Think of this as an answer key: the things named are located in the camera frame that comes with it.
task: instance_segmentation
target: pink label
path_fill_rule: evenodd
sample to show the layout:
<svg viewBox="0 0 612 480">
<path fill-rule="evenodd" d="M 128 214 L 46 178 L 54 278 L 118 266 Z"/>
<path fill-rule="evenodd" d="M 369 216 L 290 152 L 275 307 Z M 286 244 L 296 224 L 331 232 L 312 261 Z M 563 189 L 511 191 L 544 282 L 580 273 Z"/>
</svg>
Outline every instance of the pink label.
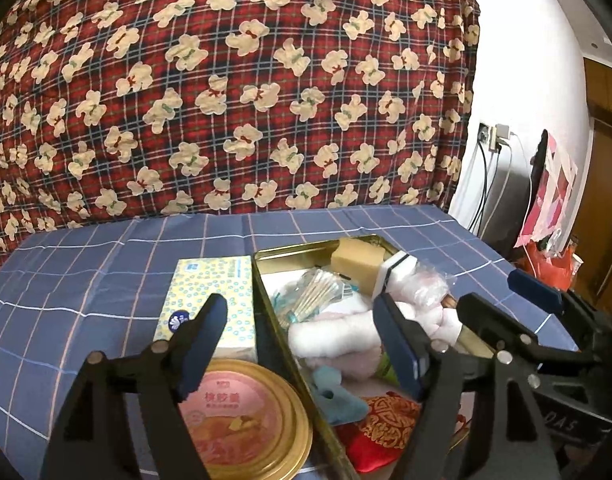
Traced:
<svg viewBox="0 0 612 480">
<path fill-rule="evenodd" d="M 179 409 L 207 466 L 250 462 L 281 431 L 275 397 L 259 381 L 237 372 L 208 372 Z"/>
</svg>

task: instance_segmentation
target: black cable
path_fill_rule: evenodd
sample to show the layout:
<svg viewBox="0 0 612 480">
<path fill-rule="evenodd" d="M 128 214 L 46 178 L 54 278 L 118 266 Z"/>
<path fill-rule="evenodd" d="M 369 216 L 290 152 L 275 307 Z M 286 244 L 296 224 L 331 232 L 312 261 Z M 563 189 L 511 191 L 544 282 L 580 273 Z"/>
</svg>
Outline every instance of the black cable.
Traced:
<svg viewBox="0 0 612 480">
<path fill-rule="evenodd" d="M 493 171 L 493 178 L 490 179 L 490 187 L 486 191 L 486 198 L 484 198 L 484 207 L 481 208 L 481 212 L 480 212 L 480 219 L 479 219 L 480 225 L 478 226 L 478 229 L 477 229 L 478 237 L 480 236 L 480 233 L 481 233 L 481 221 L 484 219 L 484 211 L 486 211 L 486 204 L 488 203 L 488 196 L 490 195 L 490 188 L 493 187 L 493 182 L 495 181 L 495 177 L 497 176 L 497 170 L 499 169 L 499 152 L 496 152 L 496 153 L 497 153 L 497 158 L 495 160 L 495 171 Z"/>
<path fill-rule="evenodd" d="M 481 190 L 480 205 L 478 206 L 477 211 L 475 211 L 475 216 L 468 226 L 468 231 L 470 231 L 475 225 L 477 216 L 480 214 L 480 209 L 484 205 L 484 199 L 488 190 L 488 164 L 486 163 L 486 155 L 484 154 L 484 148 L 481 147 L 481 143 L 479 141 L 477 142 L 477 147 L 480 149 L 481 158 L 484 160 L 484 189 Z"/>
</svg>

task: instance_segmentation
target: gold rectangular tin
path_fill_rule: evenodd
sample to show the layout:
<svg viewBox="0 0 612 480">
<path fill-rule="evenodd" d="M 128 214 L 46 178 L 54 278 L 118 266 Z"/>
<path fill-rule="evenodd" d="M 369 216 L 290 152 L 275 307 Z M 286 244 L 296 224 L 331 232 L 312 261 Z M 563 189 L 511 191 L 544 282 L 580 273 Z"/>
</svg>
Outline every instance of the gold rectangular tin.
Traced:
<svg viewBox="0 0 612 480">
<path fill-rule="evenodd" d="M 378 235 L 366 235 L 356 238 L 385 248 L 386 254 L 384 259 L 388 259 L 398 252 L 392 244 Z M 256 301 L 260 301 L 263 304 L 262 310 L 264 310 L 272 330 L 275 333 L 275 339 L 282 351 L 282 359 L 292 378 L 291 382 L 293 386 L 296 387 L 308 416 L 313 421 L 317 433 L 319 433 L 319 436 L 323 440 L 323 450 L 326 453 L 327 463 L 332 466 L 336 477 L 358 480 L 360 476 L 346 456 L 344 446 L 337 438 L 336 432 L 331 425 L 324 420 L 320 410 L 318 410 L 315 405 L 310 389 L 306 383 L 306 378 L 302 375 L 302 372 L 297 366 L 289 349 L 288 339 L 279 326 L 278 319 L 276 318 L 275 311 L 273 310 L 272 303 L 266 293 L 262 280 L 264 274 L 285 272 L 287 270 L 310 269 L 315 266 L 327 266 L 330 264 L 330 257 L 335 249 L 337 249 L 338 245 L 339 240 L 336 239 L 257 251 L 253 258 L 253 280 L 254 288 L 256 289 Z M 442 304 L 448 308 L 454 308 L 456 301 L 454 298 L 448 296 Z M 467 351 L 470 354 L 480 357 L 490 358 L 493 355 L 489 346 L 465 326 L 460 333 L 458 346 L 461 347 L 462 351 Z M 468 430 L 464 429 L 457 433 L 453 445 L 455 446 L 462 441 L 466 437 L 467 432 Z"/>
</svg>

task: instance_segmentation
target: ceiling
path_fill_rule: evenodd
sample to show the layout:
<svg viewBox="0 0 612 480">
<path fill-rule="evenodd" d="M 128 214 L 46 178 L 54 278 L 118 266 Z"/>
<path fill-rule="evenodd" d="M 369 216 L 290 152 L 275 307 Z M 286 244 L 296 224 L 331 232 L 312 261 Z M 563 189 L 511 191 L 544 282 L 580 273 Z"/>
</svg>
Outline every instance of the ceiling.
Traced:
<svg viewBox="0 0 612 480">
<path fill-rule="evenodd" d="M 612 67 L 612 44 L 583 0 L 558 0 L 584 57 Z"/>
</svg>

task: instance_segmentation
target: blue checkered tablecloth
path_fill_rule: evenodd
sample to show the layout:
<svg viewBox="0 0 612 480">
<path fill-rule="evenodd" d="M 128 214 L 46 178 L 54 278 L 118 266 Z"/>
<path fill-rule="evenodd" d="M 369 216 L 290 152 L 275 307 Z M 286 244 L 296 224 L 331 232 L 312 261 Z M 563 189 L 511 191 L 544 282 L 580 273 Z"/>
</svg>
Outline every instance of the blue checkered tablecloth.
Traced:
<svg viewBox="0 0 612 480">
<path fill-rule="evenodd" d="M 235 256 L 365 234 L 452 274 L 459 297 L 478 292 L 540 342 L 575 349 L 553 317 L 513 294 L 512 266 L 434 206 L 356 206 L 213 216 L 180 215 L 41 232 L 0 269 L 0 446 L 27 480 L 38 478 L 51 427 L 86 355 L 140 352 L 151 342 L 177 260 Z M 129 410 L 144 478 L 157 477 Z M 300 478 L 326 478 L 312 454 Z"/>
</svg>

